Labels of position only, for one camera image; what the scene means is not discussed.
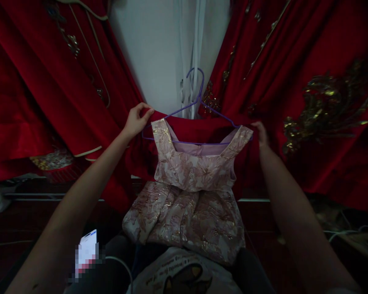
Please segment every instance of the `white wall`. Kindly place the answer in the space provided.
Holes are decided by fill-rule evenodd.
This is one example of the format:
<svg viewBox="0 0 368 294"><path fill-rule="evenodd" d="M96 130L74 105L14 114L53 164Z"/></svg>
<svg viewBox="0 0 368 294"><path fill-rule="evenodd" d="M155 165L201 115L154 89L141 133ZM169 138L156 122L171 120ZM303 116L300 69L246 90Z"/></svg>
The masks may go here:
<svg viewBox="0 0 368 294"><path fill-rule="evenodd" d="M176 77L179 36L174 1L115 0L110 14L113 32L143 98L166 114L180 108L181 102ZM190 10L196 4L196 0L183 2ZM187 16L184 21L191 28L194 16L192 19ZM207 0L200 61L205 83L210 77L228 23L229 0ZM193 40L192 30L186 33L187 39Z"/></svg>

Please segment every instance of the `brocade fabric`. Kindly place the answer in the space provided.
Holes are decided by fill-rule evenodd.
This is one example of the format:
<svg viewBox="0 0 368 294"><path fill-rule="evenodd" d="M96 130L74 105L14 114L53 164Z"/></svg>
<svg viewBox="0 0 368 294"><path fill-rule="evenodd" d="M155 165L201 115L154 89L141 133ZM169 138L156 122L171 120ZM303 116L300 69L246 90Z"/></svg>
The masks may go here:
<svg viewBox="0 0 368 294"><path fill-rule="evenodd" d="M245 247L244 226L232 192L233 163L252 130L241 126L222 143L174 143L164 119L152 123L159 162L156 182L147 182L123 220L133 242L186 247L232 265Z"/></svg>

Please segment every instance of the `dark pants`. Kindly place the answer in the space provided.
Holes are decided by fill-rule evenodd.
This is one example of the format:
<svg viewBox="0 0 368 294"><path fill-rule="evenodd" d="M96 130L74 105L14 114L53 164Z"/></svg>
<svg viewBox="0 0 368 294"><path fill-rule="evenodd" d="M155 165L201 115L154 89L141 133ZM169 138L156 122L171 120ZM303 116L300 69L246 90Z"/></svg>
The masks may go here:
<svg viewBox="0 0 368 294"><path fill-rule="evenodd" d="M114 237L105 248L105 256L115 256L123 260L136 276L168 249L165 245L146 244L135 246L122 235ZM241 291L246 293L275 293L259 260L248 250L242 248L237 255L236 264L228 268ZM112 259L96 264L73 283L65 294L118 294L125 293L130 284L124 266Z"/></svg>

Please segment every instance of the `right hand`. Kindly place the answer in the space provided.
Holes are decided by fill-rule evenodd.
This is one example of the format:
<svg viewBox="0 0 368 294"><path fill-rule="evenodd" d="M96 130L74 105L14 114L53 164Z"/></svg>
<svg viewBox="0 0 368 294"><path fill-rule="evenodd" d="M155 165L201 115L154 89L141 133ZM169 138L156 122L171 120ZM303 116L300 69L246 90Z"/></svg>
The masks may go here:
<svg viewBox="0 0 368 294"><path fill-rule="evenodd" d="M267 136L267 131L264 125L261 121L257 121L251 124L251 126L254 126L259 131L259 147L266 147L269 146L269 138Z"/></svg>

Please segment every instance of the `dress strap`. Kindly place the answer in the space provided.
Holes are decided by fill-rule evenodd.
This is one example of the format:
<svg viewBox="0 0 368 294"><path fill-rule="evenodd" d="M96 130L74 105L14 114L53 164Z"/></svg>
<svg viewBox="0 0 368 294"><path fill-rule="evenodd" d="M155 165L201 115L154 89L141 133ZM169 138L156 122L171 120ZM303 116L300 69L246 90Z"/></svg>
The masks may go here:
<svg viewBox="0 0 368 294"><path fill-rule="evenodd" d="M158 157L161 159L175 150L171 134L169 133L169 128L165 119L153 121L151 127L153 129L155 145L158 150Z"/></svg>
<svg viewBox="0 0 368 294"><path fill-rule="evenodd" d="M235 158L251 139L253 133L251 129L242 125L234 135L230 144L221 153L221 156L226 159Z"/></svg>

